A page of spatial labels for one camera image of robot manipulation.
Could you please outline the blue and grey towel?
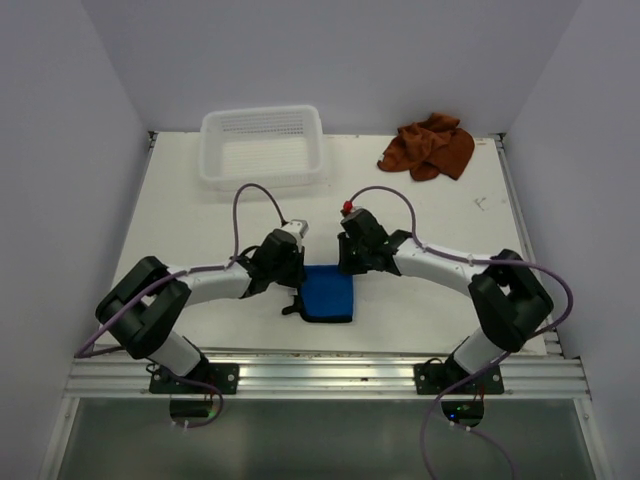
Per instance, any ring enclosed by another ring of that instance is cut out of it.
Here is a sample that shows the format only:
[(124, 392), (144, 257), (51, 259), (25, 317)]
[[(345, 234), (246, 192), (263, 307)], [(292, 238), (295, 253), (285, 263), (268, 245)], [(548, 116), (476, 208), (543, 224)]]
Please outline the blue and grey towel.
[(307, 323), (348, 324), (354, 316), (353, 277), (337, 265), (308, 265), (306, 279), (293, 295), (283, 316), (298, 315)]

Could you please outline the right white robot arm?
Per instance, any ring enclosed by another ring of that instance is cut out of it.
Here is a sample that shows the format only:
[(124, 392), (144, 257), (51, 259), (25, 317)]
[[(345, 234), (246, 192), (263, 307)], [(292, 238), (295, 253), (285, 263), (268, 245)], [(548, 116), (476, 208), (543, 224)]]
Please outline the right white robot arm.
[(464, 258), (420, 247), (412, 234), (389, 234), (368, 210), (343, 216), (338, 235), (339, 269), (347, 275), (371, 271), (427, 280), (470, 298), (479, 328), (442, 364), (422, 375), (441, 392), (468, 392), (481, 369), (505, 353), (516, 353), (554, 309), (550, 295), (519, 254), (504, 249), (494, 257)]

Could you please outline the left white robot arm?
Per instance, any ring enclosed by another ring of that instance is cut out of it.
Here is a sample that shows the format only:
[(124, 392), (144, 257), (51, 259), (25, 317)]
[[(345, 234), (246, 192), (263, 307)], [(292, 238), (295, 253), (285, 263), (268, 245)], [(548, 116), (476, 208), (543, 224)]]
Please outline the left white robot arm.
[(171, 268), (154, 256), (140, 260), (103, 298), (96, 319), (134, 359), (148, 359), (185, 392), (213, 383), (202, 352), (174, 331), (182, 311), (219, 299), (245, 299), (272, 284), (297, 288), (305, 279), (302, 240), (308, 225), (293, 220), (270, 232), (250, 256), (233, 264)]

